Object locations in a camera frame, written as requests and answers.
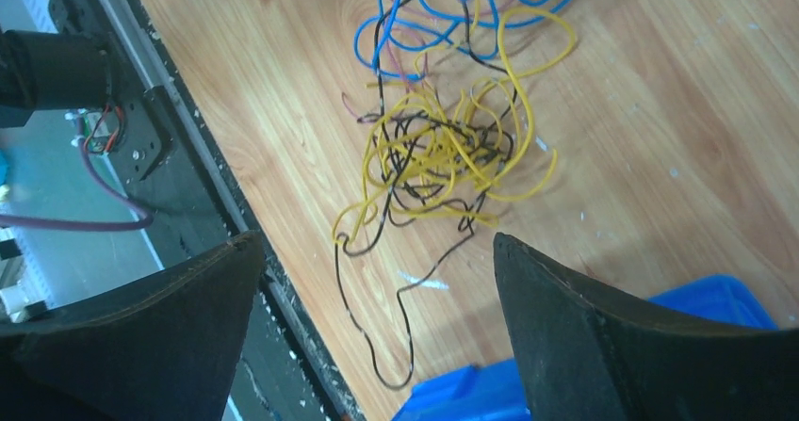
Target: black wire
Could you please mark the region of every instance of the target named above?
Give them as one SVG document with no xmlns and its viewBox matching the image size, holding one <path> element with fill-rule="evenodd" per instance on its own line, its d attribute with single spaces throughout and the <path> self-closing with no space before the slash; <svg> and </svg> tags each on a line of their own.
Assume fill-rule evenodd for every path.
<svg viewBox="0 0 799 421">
<path fill-rule="evenodd" d="M 410 3 L 413 0 L 402 0 L 399 3 L 399 7 L 403 7 Z M 482 59 L 480 59 L 471 49 L 471 37 L 469 34 L 469 27 L 468 23 L 471 21 L 469 17 L 468 6 L 465 0 L 462 0 L 464 15 L 466 18 L 466 31 L 465 31 L 465 45 L 466 49 L 468 50 L 469 55 L 471 58 L 476 61 L 477 63 L 481 64 L 482 66 L 495 70 L 500 71 L 501 73 L 507 74 L 507 72 L 503 68 L 499 68 L 496 65 L 488 63 Z M 384 98 L 384 85 L 383 85 L 383 76 L 381 75 L 381 67 L 380 67 L 380 55 L 378 52 L 378 42 L 380 38 L 380 30 L 383 26 L 383 23 L 391 14 L 391 9 L 385 12 L 385 14 L 378 20 L 375 25 L 375 33 L 374 33 L 374 47 L 375 47 L 375 73 L 377 75 L 377 85 L 378 85 L 378 94 L 380 96 L 380 112 L 379 113 L 368 113 L 360 118 L 358 118 L 358 122 L 375 122 L 379 118 L 385 115 L 385 98 Z M 514 89 L 514 96 L 513 99 L 510 101 L 508 108 L 500 117 L 500 120 L 504 118 L 513 107 L 513 104 L 516 101 L 516 90 Z M 500 157 L 500 162 L 504 163 L 510 160 L 511 156 L 514 152 L 514 139 L 513 137 L 507 132 L 503 131 L 502 134 L 498 133 L 497 124 L 492 123 L 490 126 L 472 126 L 472 125 L 465 125 L 465 124 L 454 124 L 450 122 L 443 122 L 439 120 L 435 120 L 429 118 L 429 116 L 424 112 L 414 112 L 411 114 L 402 114 L 398 115 L 391 119 L 391 121 L 385 121 L 382 124 L 380 131 L 377 134 L 383 135 L 386 140 L 391 141 L 393 140 L 401 140 L 403 136 L 407 136 L 409 134 L 409 129 L 411 125 L 415 121 L 423 121 L 426 122 L 432 130 L 438 128 L 448 128 L 450 131 L 454 132 L 455 134 L 460 135 L 461 137 L 465 138 L 467 142 L 472 141 L 469 143 L 470 146 L 473 146 L 474 149 L 470 153 L 471 156 L 477 155 L 478 152 L 485 152 L 486 155 L 482 155 L 482 159 L 486 159 L 486 161 L 491 161 Z M 394 123 L 393 131 L 389 130 L 388 124 L 390 122 Z M 478 137 L 478 141 L 475 143 L 473 142 L 473 137 L 469 133 L 473 133 Z M 384 183 L 389 184 L 388 187 L 388 194 L 385 197 L 385 202 L 382 206 L 380 212 L 380 222 L 377 229 L 377 233 L 375 234 L 374 238 L 367 243 L 365 247 L 358 251 L 352 251 L 349 249 L 349 244 L 351 238 L 346 233 L 339 233 L 336 237 L 336 243 L 334 246 L 334 259 L 335 259 L 335 279 L 338 286 L 338 292 L 341 296 L 342 301 L 344 302 L 344 306 L 347 309 L 347 314 L 352 321 L 352 324 L 355 328 L 360 332 L 364 339 L 367 341 L 367 345 L 369 347 L 369 354 L 372 362 L 372 368 L 374 369 L 375 375 L 380 380 L 380 382 L 386 388 L 391 390 L 401 390 L 411 381 L 411 378 L 414 375 L 414 369 L 416 366 L 416 356 L 414 351 L 414 337 L 411 333 L 411 322 L 409 320 L 407 311 L 405 309 L 405 304 L 402 301 L 402 294 L 408 292 L 416 287 L 421 286 L 425 282 L 427 282 L 441 263 L 444 262 L 447 257 L 449 257 L 453 252 L 458 250 L 460 247 L 464 245 L 469 239 L 474 237 L 475 230 L 474 230 L 474 221 L 477 215 L 482 210 L 485 200 L 487 189 L 483 192 L 478 194 L 472 202 L 467 202 L 462 198 L 451 198 L 445 200 L 441 203 L 437 203 L 436 205 L 432 205 L 426 208 L 421 209 L 420 211 L 418 208 L 416 209 L 417 212 L 427 213 L 431 212 L 436 209 L 440 209 L 444 206 L 456 207 L 459 208 L 464 214 L 461 216 L 461 219 L 458 223 L 458 232 L 463 233 L 466 232 L 466 235 L 459 239 L 455 244 L 453 244 L 438 260 L 435 264 L 432 265 L 430 270 L 425 274 L 422 278 L 416 280 L 413 283 L 406 284 L 405 286 L 400 287 L 396 292 L 396 299 L 399 305 L 399 309 L 402 312 L 402 320 L 405 324 L 405 332 L 408 335 L 408 361 L 409 361 L 409 368 L 408 373 L 405 375 L 405 378 L 402 379 L 400 383 L 391 383 L 389 382 L 381 373 L 379 367 L 377 366 L 377 354 L 374 348 L 374 344 L 372 343 L 371 337 L 368 335 L 367 331 L 361 326 L 360 322 L 358 322 L 357 318 L 355 317 L 354 313 L 350 308 L 350 303 L 347 299 L 347 296 L 344 291 L 344 285 L 341 282 L 341 266 L 340 266 L 340 254 L 343 252 L 345 255 L 349 257 L 356 257 L 362 256 L 374 249 L 377 243 L 380 241 L 381 236 L 383 235 L 383 231 L 385 229 L 386 220 L 397 227 L 407 226 L 413 223 L 416 219 L 411 218 L 405 221 L 397 221 L 394 219 L 393 210 L 391 209 L 392 201 L 394 201 L 399 207 L 399 211 L 410 211 L 410 207 L 403 199 L 400 194 L 404 194 L 409 201 L 414 201 L 420 203 L 423 207 L 427 206 L 429 200 L 433 199 L 434 197 L 438 196 L 442 190 L 446 188 L 446 185 L 443 184 L 411 184 L 408 181 L 405 181 L 401 184 L 398 181 L 401 179 L 402 174 L 408 168 L 408 166 L 414 161 L 415 155 L 414 151 L 416 149 L 424 149 L 424 144 L 420 141 L 421 138 L 417 137 L 412 140 L 407 140 L 403 143 L 404 152 L 401 153 L 399 150 L 388 150 L 388 163 L 389 170 L 382 171 L 381 179 Z M 372 137 L 372 141 L 377 146 L 378 137 L 375 135 Z M 509 146 L 502 147 L 499 146 L 500 150 L 498 151 L 497 148 L 497 141 L 499 144 L 503 144 L 505 141 L 508 142 Z M 449 178 L 451 175 L 447 174 L 436 174 L 433 170 L 429 170 L 428 174 L 431 176 L 436 176 L 439 178 Z"/>
</svg>

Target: wooden table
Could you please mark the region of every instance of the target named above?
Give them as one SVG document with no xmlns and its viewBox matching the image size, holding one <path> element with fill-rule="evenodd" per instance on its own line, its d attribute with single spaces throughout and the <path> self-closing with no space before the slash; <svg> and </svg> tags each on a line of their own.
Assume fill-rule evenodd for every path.
<svg viewBox="0 0 799 421">
<path fill-rule="evenodd" d="M 374 0 L 143 0 L 302 302 L 368 419 L 408 391 L 384 390 L 335 291 L 331 223 L 358 196 L 367 134 L 340 102 L 376 105 L 351 54 Z M 538 132 L 560 151 L 546 190 L 499 230 L 573 268 L 647 297 L 730 273 L 782 327 L 799 316 L 799 0 L 576 0 L 566 61 L 528 82 Z M 526 32 L 514 58 L 563 45 L 554 24 Z M 453 56 L 450 88 L 481 73 Z M 532 152 L 518 184 L 541 177 Z M 407 300 L 415 381 L 511 356 L 491 238 L 478 237 Z M 383 373 L 407 369 L 393 293 L 457 238 L 452 221 L 391 230 L 346 260 L 352 310 Z"/>
</svg>

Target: blue tray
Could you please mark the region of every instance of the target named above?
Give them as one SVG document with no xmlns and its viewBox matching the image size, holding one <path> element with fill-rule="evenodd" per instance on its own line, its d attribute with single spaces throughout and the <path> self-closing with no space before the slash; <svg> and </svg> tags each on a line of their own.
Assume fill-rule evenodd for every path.
<svg viewBox="0 0 799 421">
<path fill-rule="evenodd" d="M 743 283 L 713 275 L 655 296 L 650 301 L 689 315 L 746 327 L 776 330 Z M 483 368 L 466 366 L 423 381 L 394 421 L 530 421 L 516 361 Z"/>
</svg>

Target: yellow wire bundle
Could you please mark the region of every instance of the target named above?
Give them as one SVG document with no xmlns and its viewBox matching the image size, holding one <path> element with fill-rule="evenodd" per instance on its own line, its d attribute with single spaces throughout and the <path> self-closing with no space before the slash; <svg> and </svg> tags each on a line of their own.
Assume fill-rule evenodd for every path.
<svg viewBox="0 0 799 421">
<path fill-rule="evenodd" d="M 568 35 L 568 44 L 563 51 L 552 58 L 548 63 L 537 68 L 517 73 L 511 65 L 505 49 L 505 27 L 509 19 L 517 14 L 534 14 L 548 18 L 560 25 Z M 572 27 L 563 19 L 546 10 L 530 7 L 518 7 L 507 10 L 499 21 L 497 30 L 497 45 L 502 65 L 507 76 L 502 78 L 482 77 L 476 80 L 469 91 L 461 89 L 460 100 L 451 115 L 448 115 L 438 101 L 434 87 L 422 79 L 422 83 L 413 86 L 405 96 L 399 99 L 395 106 L 386 110 L 385 114 L 372 124 L 367 136 L 367 146 L 364 150 L 364 159 L 361 168 L 361 200 L 347 206 L 335 219 L 332 240 L 339 246 L 345 242 L 354 241 L 363 228 L 378 216 L 378 200 L 391 197 L 394 187 L 410 181 L 415 181 L 418 186 L 442 186 L 441 193 L 423 193 L 430 198 L 416 207 L 400 206 L 396 201 L 391 201 L 389 209 L 392 213 L 402 214 L 407 219 L 431 218 L 470 218 L 487 225 L 496 225 L 497 216 L 483 212 L 473 212 L 461 209 L 451 204 L 445 204 L 456 189 L 468 186 L 478 193 L 485 192 L 489 199 L 501 202 L 516 202 L 531 197 L 546 184 L 552 176 L 558 161 L 557 151 L 552 151 L 552 158 L 546 175 L 536 186 L 515 195 L 501 195 L 497 192 L 500 183 L 521 162 L 535 138 L 535 120 L 530 105 L 530 98 L 521 86 L 520 80 L 530 77 L 556 65 L 574 49 L 577 36 Z M 449 46 L 437 46 L 418 54 L 415 61 L 416 72 L 421 74 L 419 60 L 433 50 L 447 49 Z M 522 112 L 527 119 L 528 127 L 522 131 L 522 118 L 515 103 L 511 102 L 510 115 L 513 119 L 512 129 L 515 137 L 522 137 L 521 144 L 515 147 L 512 155 L 504 161 L 499 151 L 499 141 L 494 144 L 496 149 L 487 150 L 478 146 L 480 143 L 477 132 L 471 127 L 476 124 L 478 112 L 484 114 L 483 121 L 492 121 L 500 137 L 503 128 L 501 113 L 497 113 L 483 102 L 484 98 L 492 91 L 499 90 L 506 99 L 512 99 L 511 92 L 516 90 L 521 101 Z M 404 111 L 413 109 L 424 112 L 427 121 L 423 127 L 409 131 L 397 138 L 390 139 L 381 131 L 391 121 L 400 116 Z M 423 141 L 424 145 L 418 150 L 409 151 L 408 143 Z M 390 166 L 392 155 L 402 155 L 407 159 L 402 172 L 392 172 Z M 384 181 L 375 177 L 371 169 L 379 167 L 383 175 L 391 175 Z M 357 218 L 349 233 L 339 231 L 342 219 L 349 212 L 357 212 Z"/>
</svg>

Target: blue cable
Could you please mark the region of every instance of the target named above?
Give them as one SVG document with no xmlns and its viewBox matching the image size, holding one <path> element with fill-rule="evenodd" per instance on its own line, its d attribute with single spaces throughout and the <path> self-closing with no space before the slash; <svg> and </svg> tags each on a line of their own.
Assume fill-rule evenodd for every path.
<svg viewBox="0 0 799 421">
<path fill-rule="evenodd" d="M 535 0 L 535 1 L 534 0 L 518 0 L 518 1 L 522 5 L 525 5 L 525 6 L 528 6 L 528 7 L 539 8 L 540 6 L 542 6 L 542 5 L 546 4 L 547 2 L 549 2 L 550 0 Z M 555 5 L 550 10 L 550 12 L 557 13 L 558 11 L 560 11 L 563 7 L 565 7 L 571 1 L 572 0 L 561 0 L 560 2 L 558 2 L 557 5 Z M 495 31 L 498 29 L 499 13 L 497 11 L 497 4 L 496 4 L 495 0 L 488 0 L 489 8 L 491 9 L 491 13 L 492 13 L 491 14 L 492 20 L 493 20 L 492 22 L 482 21 L 480 18 L 477 18 L 477 17 L 474 18 L 474 20 L 467 20 L 464 16 L 453 15 L 453 14 L 449 14 L 449 13 L 434 9 L 428 4 L 427 0 L 419 0 L 419 4 L 431 16 L 433 16 L 434 18 L 436 18 L 438 20 L 442 20 L 442 21 L 445 21 L 445 22 L 449 23 L 449 25 L 447 26 L 446 30 L 443 31 L 443 32 L 438 31 L 438 30 L 434 30 L 434 29 L 432 29 L 430 27 L 427 27 L 425 25 L 416 23 L 414 21 L 409 21 L 409 20 L 404 20 L 404 19 L 401 19 L 401 18 L 397 18 L 397 13 L 398 13 L 398 10 L 399 10 L 400 2 L 401 2 L 401 0 L 394 0 L 394 4 L 393 4 L 393 7 L 392 7 L 391 14 L 389 15 L 389 18 L 387 18 L 387 21 L 386 21 L 386 23 L 384 25 L 383 35 L 381 37 L 380 42 L 378 43 L 378 48 L 376 49 L 375 54 L 372 56 L 371 62 L 368 62 L 364 58 L 364 56 L 361 54 L 360 49 L 358 48 L 358 43 L 360 42 L 360 38 L 361 38 L 361 35 L 363 34 L 364 30 L 370 24 L 376 23 L 381 17 L 384 16 L 383 0 L 378 0 L 378 10 L 379 10 L 378 15 L 377 16 L 373 16 L 373 17 L 368 18 L 367 20 L 365 20 L 363 23 L 361 23 L 361 25 L 358 27 L 358 29 L 355 32 L 355 36 L 354 36 L 354 40 L 353 40 L 353 49 L 354 49 L 355 56 L 357 57 L 358 61 L 360 61 L 364 66 L 366 66 L 368 68 L 371 68 L 372 70 L 376 69 L 376 67 L 377 67 L 376 63 L 377 63 L 378 55 L 380 54 L 382 49 L 385 47 L 385 44 L 389 40 L 391 40 L 391 42 L 395 46 L 397 46 L 399 49 L 401 49 L 403 51 L 417 53 L 417 52 L 421 52 L 421 51 L 423 51 L 425 49 L 429 49 L 431 47 L 434 47 L 434 46 L 436 46 L 438 44 L 441 44 L 442 42 L 445 42 L 445 43 L 447 43 L 449 45 L 454 45 L 455 41 L 450 36 L 458 28 L 458 26 L 461 25 L 461 24 L 464 24 L 465 26 L 471 26 L 471 25 L 473 25 L 472 21 L 477 21 L 478 22 L 477 25 L 479 27 L 488 28 L 488 29 L 494 29 Z M 531 24 L 539 23 L 539 22 L 541 22 L 543 20 L 544 20 L 544 17 L 536 16 L 536 17 L 529 18 L 529 19 L 523 20 L 523 21 L 508 22 L 506 24 L 506 28 L 511 28 L 511 29 L 520 28 L 520 27 L 531 25 Z M 402 26 L 407 27 L 409 29 L 413 29 L 414 31 L 416 31 L 416 32 L 418 32 L 418 33 L 420 33 L 420 34 L 422 34 L 424 36 L 433 37 L 433 39 L 431 41 L 429 41 L 429 42 L 426 42 L 423 45 L 418 45 L 418 46 L 414 46 L 414 45 L 411 45 L 411 44 L 407 44 L 407 43 L 401 42 L 400 40 L 398 40 L 397 38 L 395 38 L 393 36 L 392 32 L 394 30 L 394 25 L 395 24 L 399 24 L 399 25 L 402 25 Z M 479 57 L 481 59 L 489 60 L 489 59 L 493 59 L 494 57 L 497 56 L 498 50 L 499 50 L 498 43 L 495 42 L 494 49 L 491 52 L 485 53 L 485 54 L 476 54 L 476 55 L 477 55 L 477 57 Z M 458 51 L 463 53 L 463 54 L 469 54 L 469 49 L 466 49 L 463 46 L 459 46 L 458 47 Z M 391 72 L 385 71 L 383 69 L 381 69 L 381 75 L 383 77 L 387 77 L 387 78 L 400 78 L 400 75 L 398 73 L 391 73 Z M 422 75 L 419 75 L 419 74 L 408 74 L 406 77 L 409 80 L 411 80 L 411 81 L 418 81 L 418 80 L 421 80 L 422 78 L 424 78 L 424 74 L 422 74 Z"/>
</svg>

